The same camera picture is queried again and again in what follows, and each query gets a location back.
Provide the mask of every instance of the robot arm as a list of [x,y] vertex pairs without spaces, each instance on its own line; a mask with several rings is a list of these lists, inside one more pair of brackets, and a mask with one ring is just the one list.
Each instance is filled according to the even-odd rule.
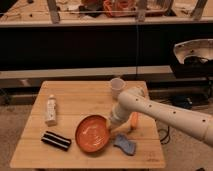
[[126,122],[133,111],[162,121],[213,147],[211,115],[148,100],[144,98],[140,87],[133,87],[120,93],[118,104],[112,109],[109,118],[111,129]]

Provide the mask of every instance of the orange plate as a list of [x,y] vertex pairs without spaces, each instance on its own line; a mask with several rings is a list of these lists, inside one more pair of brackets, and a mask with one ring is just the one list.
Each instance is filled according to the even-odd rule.
[[106,119],[100,115],[91,115],[83,119],[75,132],[78,146],[85,152],[101,150],[109,141]]

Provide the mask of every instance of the bottle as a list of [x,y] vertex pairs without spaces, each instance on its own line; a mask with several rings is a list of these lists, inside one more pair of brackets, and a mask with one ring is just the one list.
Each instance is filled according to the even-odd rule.
[[56,121],[56,98],[51,94],[47,100],[47,109],[45,115],[45,123],[47,126],[57,125]]

